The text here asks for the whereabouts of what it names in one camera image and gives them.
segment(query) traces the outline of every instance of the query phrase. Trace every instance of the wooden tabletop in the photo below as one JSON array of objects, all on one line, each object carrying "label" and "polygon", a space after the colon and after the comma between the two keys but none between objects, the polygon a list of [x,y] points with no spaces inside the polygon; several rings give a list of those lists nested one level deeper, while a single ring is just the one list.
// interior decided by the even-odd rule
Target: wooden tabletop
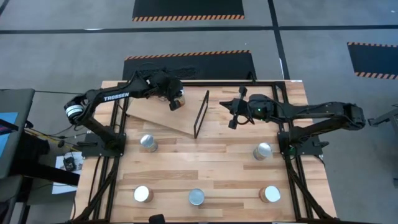
[{"label": "wooden tabletop", "polygon": [[[106,81],[102,87],[115,85],[116,81]],[[286,81],[286,87],[291,104],[307,104],[302,82]],[[256,125],[229,129],[231,115],[219,102],[238,97],[238,87],[196,88],[210,91],[208,111],[197,139],[165,126],[127,118],[127,143],[120,161],[111,222],[147,222],[151,215],[160,213],[168,222],[294,221],[285,163],[279,154],[276,137],[278,126],[256,121]],[[248,86],[248,96],[253,93],[272,97],[271,88],[267,86]],[[99,105],[95,118],[109,125],[112,109],[113,102]],[[312,124],[311,119],[295,121],[297,126],[309,124]],[[159,143],[157,152],[150,153],[140,147],[139,139],[145,134],[154,135]],[[274,153],[264,161],[257,161],[252,152],[261,142],[268,142]],[[89,158],[84,161],[76,193],[77,214],[87,206],[96,160]],[[313,156],[302,156],[302,160],[309,191],[327,213],[335,216],[323,164]],[[100,167],[94,192],[98,186]],[[154,199],[151,202],[134,201],[134,189],[138,185],[153,189]],[[259,199],[259,189],[269,185],[280,190],[281,199],[278,202],[264,203]],[[205,202],[199,207],[190,205],[188,201],[189,191],[194,188],[205,193]],[[302,196],[297,191],[304,217]],[[105,195],[100,217],[104,216],[106,199]]]}]

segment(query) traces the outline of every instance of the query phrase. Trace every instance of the gray floor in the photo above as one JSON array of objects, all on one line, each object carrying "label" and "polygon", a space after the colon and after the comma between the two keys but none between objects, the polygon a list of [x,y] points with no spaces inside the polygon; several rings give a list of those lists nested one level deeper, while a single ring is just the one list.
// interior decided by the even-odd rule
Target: gray floor
[{"label": "gray floor", "polygon": [[[243,0],[243,21],[132,23],[134,0],[10,0],[0,30],[125,27],[270,26],[267,1]],[[398,24],[395,0],[275,0],[280,26]],[[347,42],[398,44],[398,30],[282,31],[291,79],[303,80],[311,104],[345,101],[372,118],[398,103],[396,80],[353,75]],[[260,79],[283,79],[273,31],[166,32],[133,34],[0,35],[0,88],[35,88],[81,93],[103,80],[122,77],[129,55],[207,50],[252,51]],[[54,133],[68,126],[62,110],[71,94],[37,93],[30,120]],[[343,220],[396,223],[397,140],[389,124],[360,131],[335,131],[321,140],[338,216]],[[36,192],[28,223],[64,222],[73,194]]]}]

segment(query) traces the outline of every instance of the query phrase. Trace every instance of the cylindrical cup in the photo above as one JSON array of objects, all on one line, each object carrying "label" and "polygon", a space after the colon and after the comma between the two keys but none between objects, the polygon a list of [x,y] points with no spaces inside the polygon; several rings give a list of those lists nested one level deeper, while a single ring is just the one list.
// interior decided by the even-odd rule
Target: cylindrical cup
[{"label": "cylindrical cup", "polygon": [[144,148],[148,149],[150,152],[155,152],[158,148],[155,138],[150,134],[144,135],[144,137],[141,138],[140,143],[141,146],[144,146]]},{"label": "cylindrical cup", "polygon": [[154,191],[146,186],[138,186],[134,191],[134,200],[137,202],[150,202],[154,198]]},{"label": "cylindrical cup", "polygon": [[264,160],[266,157],[272,155],[271,146],[268,143],[260,143],[258,147],[253,151],[254,158],[261,161]]},{"label": "cylindrical cup", "polygon": [[279,189],[275,186],[263,187],[259,191],[259,198],[263,202],[277,202],[280,199]]},{"label": "cylindrical cup", "polygon": [[189,202],[199,206],[205,201],[205,193],[200,189],[193,189],[189,192]]}]

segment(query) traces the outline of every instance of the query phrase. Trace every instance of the white paper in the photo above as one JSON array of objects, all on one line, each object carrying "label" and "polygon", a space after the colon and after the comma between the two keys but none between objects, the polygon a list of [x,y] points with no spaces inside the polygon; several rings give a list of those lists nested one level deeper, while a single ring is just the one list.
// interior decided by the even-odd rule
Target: white paper
[{"label": "white paper", "polygon": [[[81,152],[68,152],[64,156],[57,156],[57,160],[55,161],[55,168],[65,170],[65,166],[63,165],[63,159],[69,158],[73,155],[75,158],[75,164],[76,164],[76,170],[73,171],[75,174],[81,174],[81,168],[83,167],[83,158],[81,156]],[[56,183],[54,182],[54,185],[52,186],[52,194],[62,194],[66,192],[72,192],[76,191],[77,187],[69,186],[69,185],[64,185],[62,183]]]}]

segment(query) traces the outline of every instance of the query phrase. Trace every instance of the hazard tape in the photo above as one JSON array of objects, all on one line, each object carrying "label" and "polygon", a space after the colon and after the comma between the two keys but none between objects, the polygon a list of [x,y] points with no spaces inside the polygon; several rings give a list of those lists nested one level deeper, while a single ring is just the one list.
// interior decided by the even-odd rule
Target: hazard tape
[{"label": "hazard tape", "polygon": [[250,50],[225,50],[216,52],[195,52],[195,53],[180,53],[180,54],[162,54],[162,55],[141,55],[141,56],[130,56],[126,57],[124,60],[132,59],[145,59],[145,58],[164,58],[164,57],[185,57],[185,56],[199,56],[199,55],[221,55],[221,54],[241,54],[249,53]]},{"label": "hazard tape", "polygon": [[365,45],[365,46],[373,46],[373,47],[397,47],[392,44],[367,44],[367,43],[359,43],[359,42],[348,42],[348,45]]},{"label": "hazard tape", "polygon": [[389,79],[389,80],[393,80],[393,79],[398,80],[398,75],[395,75],[395,74],[356,72],[355,75],[357,77],[364,77],[364,78],[381,78],[381,79]]},{"label": "hazard tape", "polygon": [[208,15],[208,16],[141,16],[132,18],[133,22],[159,21],[199,21],[218,19],[244,19],[244,15]]}]

